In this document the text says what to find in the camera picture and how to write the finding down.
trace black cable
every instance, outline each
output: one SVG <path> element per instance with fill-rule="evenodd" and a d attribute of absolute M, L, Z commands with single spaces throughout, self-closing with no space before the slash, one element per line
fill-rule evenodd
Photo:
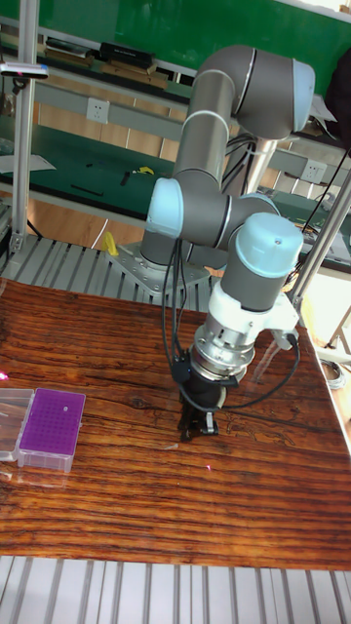
<path fill-rule="evenodd" d="M 244 152 L 243 156 L 239 159 L 239 161 L 234 165 L 234 167 L 227 174 L 225 174 L 223 176 L 223 178 L 222 178 L 222 185 L 223 185 L 224 182 L 226 182 L 226 184 L 224 186 L 222 186 L 222 192 L 224 192 L 226 190 L 226 188 L 228 188 L 229 184 L 232 182 L 234 177 L 236 177 L 240 173 L 240 171 L 243 170 L 243 168 L 245 166 L 245 161 L 248 159 L 248 151 L 249 151 L 250 148 L 252 150 L 255 150 L 255 142 L 252 141 L 252 140 L 247 143 L 247 149 Z M 253 157 L 254 156 L 251 154 L 249 156 L 249 159 L 253 159 Z"/>
<path fill-rule="evenodd" d="M 4 54 L 3 54 L 2 41 L 1 41 L 1 32 L 0 32 L 0 62 L 4 62 Z M 4 109 L 4 103 L 5 103 L 5 76 L 2 76 L 2 79 L 1 79 L 1 96 L 0 96 L 0 117 L 1 117 L 3 109 Z"/>
<path fill-rule="evenodd" d="M 182 383 L 179 383 L 177 386 L 179 388 L 180 394 L 182 394 L 185 401 L 187 401 L 187 403 L 189 403 L 193 408 L 195 408 L 195 410 L 210 411 L 211 413 L 215 413 L 215 411 L 217 411 L 217 408 L 214 408 L 214 406 L 212 406 L 211 408 L 204 408 L 204 406 L 199 406 L 199 404 L 197 404 L 195 401 L 191 399 L 191 397 L 189 397 Z"/>
<path fill-rule="evenodd" d="M 174 257 L 175 257 L 175 251 L 176 251 L 176 241 L 175 241 L 174 247 L 172 249 L 170 261 L 168 263 L 167 270 L 166 270 L 164 285 L 163 285 L 163 288 L 162 288 L 162 311 L 161 311 L 162 338 L 163 338 L 163 343 L 164 343 L 164 347 L 165 347 L 166 357 L 167 357 L 167 360 L 168 360 L 168 363 L 169 363 L 169 366 L 170 366 L 171 370 L 172 370 L 172 360 L 171 360 L 169 346 L 168 346 L 168 343 L 167 343 L 167 334 L 166 334 L 166 289 L 167 289 L 168 278 L 169 278 L 170 271 L 171 271 L 171 266 L 172 266 L 172 263 L 173 263 L 173 260 L 174 260 Z"/>
<path fill-rule="evenodd" d="M 306 229 L 306 228 L 307 228 L 307 226 L 310 224 L 310 222 L 311 222 L 311 220 L 312 220 L 313 216 L 315 215 L 315 213 L 318 211 L 319 207 L 321 206 L 321 204 L 322 204 L 322 202 L 323 202 L 324 198 L 326 197 L 326 195 L 327 195 L 327 193 L 328 193 L 329 189 L 330 189 L 330 188 L 331 188 L 331 186 L 332 186 L 333 181 L 335 180 L 335 178 L 336 178 L 337 174 L 339 173 L 339 171 L 340 171 L 340 169 L 341 169 L 341 166 L 342 166 L 342 164 L 343 164 L 343 162 L 344 162 L 344 160 L 345 160 L 346 156 L 348 155 L 349 151 L 350 151 L 350 150 L 349 150 L 349 149 L 347 149 L 347 150 L 345 151 L 345 153 L 343 154 L 343 156 L 342 156 L 342 158 L 341 158 L 341 160 L 340 160 L 339 164 L 338 164 L 338 165 L 337 165 L 337 167 L 336 167 L 335 173 L 334 173 L 334 175 L 333 175 L 333 176 L 332 176 L 332 178 L 331 178 L 330 183 L 329 183 L 329 184 L 328 184 L 328 186 L 326 187 L 326 190 L 324 191 L 324 193 L 321 195 L 321 199 L 319 200 L 319 202 L 318 202 L 317 206 L 315 207 L 315 209 L 312 211 L 311 215 L 308 217 L 307 221 L 305 222 L 305 224 L 304 224 L 304 226 L 303 226 L 303 228 L 302 228 L 302 234 L 304 233 L 305 229 Z"/>
<path fill-rule="evenodd" d="M 37 230 L 35 225 L 33 225 L 33 223 L 29 221 L 29 219 L 27 219 L 27 224 L 29 225 L 30 229 L 33 230 L 33 232 L 38 236 L 38 238 L 44 238 L 43 234 L 40 234 L 39 230 Z"/>
<path fill-rule="evenodd" d="M 244 177 L 244 182 L 243 182 L 243 187 L 242 187 L 242 192 L 241 192 L 242 195 L 245 195 L 246 193 L 246 189 L 247 189 L 248 181 L 249 181 L 249 173 L 250 173 L 250 169 L 252 167 L 252 163 L 254 160 L 254 153 L 255 153 L 255 145 L 252 147 L 252 153 L 249 156 L 249 162 L 247 165 L 247 169 L 245 171 L 245 177 Z"/>
<path fill-rule="evenodd" d="M 178 316 L 178 320 L 177 320 L 177 324 L 176 324 L 176 330 L 175 330 L 175 335 L 176 336 L 177 336 L 177 333 L 179 331 L 181 316 L 182 316 L 182 313 L 184 311 L 184 307 L 185 307 L 185 303 L 186 303 L 186 299 L 187 299 L 187 288 L 186 288 L 186 281 L 185 281 L 185 276 L 184 276 L 184 264 L 183 264 L 183 260 L 182 260 L 182 255 L 180 255 L 180 273 L 181 273 L 181 281 L 183 283 L 184 295 L 183 295 L 183 301 L 182 301 L 181 306 L 180 306 L 179 316 Z"/>
<path fill-rule="evenodd" d="M 172 288 L 172 361 L 174 362 L 176 359 L 176 346 L 179 351 L 181 351 L 181 347 L 177 340 L 176 335 L 176 289 L 177 289 L 177 281 L 179 276 L 179 264 L 180 264 L 180 254 L 181 254 L 181 239 L 177 239 L 175 241 L 175 256 L 174 256 L 174 274 L 173 274 L 173 288 Z"/>
<path fill-rule="evenodd" d="M 271 397 L 272 394 L 280 390 L 293 377 L 293 374 L 296 371 L 298 363 L 300 361 L 300 351 L 299 351 L 297 339 L 293 335 L 293 333 L 289 333 L 287 336 L 287 339 L 289 343 L 291 344 L 292 349 L 295 354 L 295 361 L 293 363 L 292 370 L 287 374 L 287 376 L 284 377 L 284 379 L 280 381 L 280 383 L 278 383 L 274 388 L 272 388 L 271 390 L 263 394 L 261 397 L 258 397 L 258 399 L 253 399 L 252 401 L 243 403 L 240 406 L 223 406 L 224 410 L 241 410 L 242 408 L 249 408 L 250 406 L 254 406 L 256 403 L 260 403 L 261 401 L 268 399 L 268 397 Z"/>

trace pipette tip box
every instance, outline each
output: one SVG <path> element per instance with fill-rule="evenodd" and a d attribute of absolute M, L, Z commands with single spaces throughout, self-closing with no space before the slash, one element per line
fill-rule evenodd
<path fill-rule="evenodd" d="M 43 388 L 35 393 L 1 390 L 0 424 L 5 438 L 0 441 L 0 460 L 70 472 L 85 398 Z"/>

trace light blue joint cap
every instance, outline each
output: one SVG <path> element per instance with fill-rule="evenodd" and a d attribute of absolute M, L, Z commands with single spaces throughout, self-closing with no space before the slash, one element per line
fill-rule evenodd
<path fill-rule="evenodd" d="M 160 177 L 151 197 L 146 229 L 177 238 L 182 230 L 184 203 L 179 182 Z"/>
<path fill-rule="evenodd" d="M 293 130 L 298 132 L 306 125 L 315 88 L 315 72 L 304 62 L 292 59 L 293 78 Z"/>
<path fill-rule="evenodd" d="M 274 210 L 277 213 L 277 215 L 280 214 L 280 212 L 279 212 L 278 208 L 276 207 L 275 203 L 273 202 L 273 200 L 270 197 L 267 197 L 266 195 L 263 195 L 263 193 L 249 193 L 248 195 L 242 195 L 240 199 L 246 199 L 247 197 L 255 197 L 257 199 L 262 199 L 264 202 L 266 202 L 267 204 L 272 206 L 272 208 L 274 208 Z"/>
<path fill-rule="evenodd" d="M 243 264 L 256 275 L 272 279 L 292 271 L 302 243 L 303 236 L 293 223 L 270 213 L 249 216 L 235 241 Z"/>

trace metal grating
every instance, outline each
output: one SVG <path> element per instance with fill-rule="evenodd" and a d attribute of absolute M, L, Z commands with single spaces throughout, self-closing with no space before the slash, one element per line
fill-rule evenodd
<path fill-rule="evenodd" d="M 5 262 L 0 275 L 32 286 L 161 304 L 161 294 L 147 294 L 104 253 L 36 236 L 27 237 L 24 250 Z M 207 312 L 213 280 L 187 288 L 186 309 Z"/>
<path fill-rule="evenodd" d="M 351 572 L 1 557 L 0 624 L 350 624 Z"/>

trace wooden table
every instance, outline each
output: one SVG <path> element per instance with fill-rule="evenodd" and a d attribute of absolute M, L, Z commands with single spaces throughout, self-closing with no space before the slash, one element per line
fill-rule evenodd
<path fill-rule="evenodd" d="M 184 313 L 184 344 L 203 318 Z M 1 555 L 351 569 L 350 458 L 305 330 L 291 382 L 190 444 L 160 308 L 8 282 L 0 332 L 3 386 L 87 395 L 69 475 L 0 463 Z M 292 363 L 279 353 L 258 393 Z"/>

